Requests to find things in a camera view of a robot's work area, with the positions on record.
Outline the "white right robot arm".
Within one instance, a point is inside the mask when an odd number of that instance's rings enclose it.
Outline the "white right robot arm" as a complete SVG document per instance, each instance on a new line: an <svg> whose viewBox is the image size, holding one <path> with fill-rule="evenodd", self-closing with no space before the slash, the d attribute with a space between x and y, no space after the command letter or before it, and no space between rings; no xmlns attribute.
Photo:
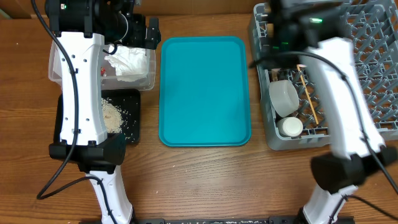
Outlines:
<svg viewBox="0 0 398 224"><path fill-rule="evenodd" d="M379 134L358 80L349 27L336 1L269 1L269 48L253 62L266 69L305 65L328 123L331 151L312 158L316 186L295 223L338 223L366 179L385 172L397 149Z"/></svg>

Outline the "wooden chopstick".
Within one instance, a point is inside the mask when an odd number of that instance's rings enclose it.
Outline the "wooden chopstick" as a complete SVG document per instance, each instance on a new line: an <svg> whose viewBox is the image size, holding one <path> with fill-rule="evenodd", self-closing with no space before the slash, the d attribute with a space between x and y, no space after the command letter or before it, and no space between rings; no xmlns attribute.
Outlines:
<svg viewBox="0 0 398 224"><path fill-rule="evenodd" d="M317 115L316 115L316 112L315 112L315 108L313 106L312 99L311 99L310 94L308 92L307 84L305 83L305 80L304 80L304 77L303 77L303 72L301 70L302 67L303 67L303 65L301 65L301 64L297 64L296 65L296 68L297 68L297 70L298 70L298 72L300 74L300 80L301 80L302 85L303 85L303 87L305 89L305 94L307 96L307 100L308 100L308 103L310 105L310 108L311 108L315 123L316 123L316 125L319 125L319 121L318 121L318 118L317 118Z"/></svg>

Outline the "white plastic cup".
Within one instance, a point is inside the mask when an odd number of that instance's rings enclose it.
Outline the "white plastic cup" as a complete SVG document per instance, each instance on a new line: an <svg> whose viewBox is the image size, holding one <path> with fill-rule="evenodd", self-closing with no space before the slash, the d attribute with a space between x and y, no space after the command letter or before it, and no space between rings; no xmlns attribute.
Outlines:
<svg viewBox="0 0 398 224"><path fill-rule="evenodd" d="M303 131L303 123L296 117L286 117L276 123L282 136L297 137Z"/></svg>

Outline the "cooked white rice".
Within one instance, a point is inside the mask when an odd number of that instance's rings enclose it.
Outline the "cooked white rice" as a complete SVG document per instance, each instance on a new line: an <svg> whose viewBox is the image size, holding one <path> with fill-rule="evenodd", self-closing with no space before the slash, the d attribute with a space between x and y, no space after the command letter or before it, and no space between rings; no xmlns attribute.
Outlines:
<svg viewBox="0 0 398 224"><path fill-rule="evenodd" d="M126 142L133 143L139 139L137 130L137 119L127 109L117 106L110 98L102 98L101 105L106 130L110 134L124 134Z"/></svg>

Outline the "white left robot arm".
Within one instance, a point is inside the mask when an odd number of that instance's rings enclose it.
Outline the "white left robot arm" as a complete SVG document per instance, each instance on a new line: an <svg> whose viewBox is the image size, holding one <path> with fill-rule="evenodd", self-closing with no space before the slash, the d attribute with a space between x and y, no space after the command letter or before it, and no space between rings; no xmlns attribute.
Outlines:
<svg viewBox="0 0 398 224"><path fill-rule="evenodd" d="M157 18L134 13L135 1L47 1L42 21L62 69L58 131L49 154L75 163L92 184L101 223L135 223L121 174L126 152L122 133L106 130L101 105L101 64L105 46L154 50L161 34Z"/></svg>

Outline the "grey bowl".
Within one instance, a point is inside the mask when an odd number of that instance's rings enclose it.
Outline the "grey bowl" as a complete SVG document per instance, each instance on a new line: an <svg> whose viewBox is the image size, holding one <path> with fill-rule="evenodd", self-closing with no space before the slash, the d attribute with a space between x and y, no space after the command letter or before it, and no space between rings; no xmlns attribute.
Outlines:
<svg viewBox="0 0 398 224"><path fill-rule="evenodd" d="M284 118L299 108L299 96L292 82L288 80L271 82L269 96L275 112L280 117Z"/></svg>

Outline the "white tissue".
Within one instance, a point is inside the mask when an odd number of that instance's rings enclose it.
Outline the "white tissue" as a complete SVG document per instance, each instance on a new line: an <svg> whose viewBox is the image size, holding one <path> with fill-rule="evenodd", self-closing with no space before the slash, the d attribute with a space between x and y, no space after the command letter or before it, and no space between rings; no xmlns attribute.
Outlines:
<svg viewBox="0 0 398 224"><path fill-rule="evenodd" d="M116 53L104 59L115 69L118 81L135 82L149 73L150 50L119 46Z"/></svg>

